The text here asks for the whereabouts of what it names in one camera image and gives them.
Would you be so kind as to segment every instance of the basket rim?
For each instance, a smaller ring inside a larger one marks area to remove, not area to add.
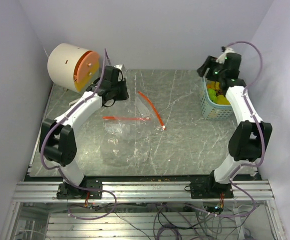
[[[207,94],[207,97],[206,98],[207,98],[208,103],[212,107],[217,108],[217,109],[223,109],[223,110],[232,110],[233,109],[231,105],[221,105],[221,104],[216,104],[213,101],[211,101],[210,98],[209,98],[208,90],[207,90],[207,86],[206,86],[206,78],[204,76],[203,77],[200,77],[200,78],[202,78],[202,80],[204,81],[204,84],[203,85],[204,85],[204,91]]]

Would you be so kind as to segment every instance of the green ball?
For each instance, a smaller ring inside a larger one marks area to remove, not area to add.
[[[208,91],[208,95],[209,95],[209,97],[210,97],[210,96],[216,96],[216,91],[215,91],[215,90],[209,88],[209,89],[207,89],[207,91]]]
[[[209,98],[210,98],[210,100],[213,101],[214,103],[217,103],[217,96],[216,96],[216,95],[210,95]]]

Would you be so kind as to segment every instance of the basket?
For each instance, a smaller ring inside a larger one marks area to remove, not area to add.
[[[208,96],[206,80],[204,77],[200,78],[198,87],[201,112],[205,119],[223,120],[233,114],[233,108],[231,105],[219,105],[210,100]]]

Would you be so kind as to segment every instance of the gray wall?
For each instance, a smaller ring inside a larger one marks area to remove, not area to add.
[[[290,1],[275,0],[253,41],[263,53],[264,71],[250,90],[251,99],[273,133],[261,174],[270,180],[290,239]],[[243,55],[242,76],[251,81],[259,58],[249,48]]]
[[[273,0],[20,0],[50,53],[70,43],[130,69],[195,69],[251,40]]]
[[[50,80],[47,57],[17,0],[0,0],[0,231],[34,147]]]

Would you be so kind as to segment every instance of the table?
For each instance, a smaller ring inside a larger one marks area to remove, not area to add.
[[[228,154],[236,120],[203,118],[196,71],[133,69],[126,76],[130,99],[100,109],[75,132],[76,160],[87,176],[209,174],[222,163]],[[162,130],[138,91],[154,104],[166,130]],[[54,86],[46,116],[54,119],[69,108],[69,102],[78,98],[79,94]],[[135,104],[139,100],[151,113],[149,121],[126,124],[102,119],[103,116],[139,117]],[[35,151],[30,176],[58,176],[57,171],[42,167],[38,150]],[[240,173],[252,175],[255,170],[246,168]]]

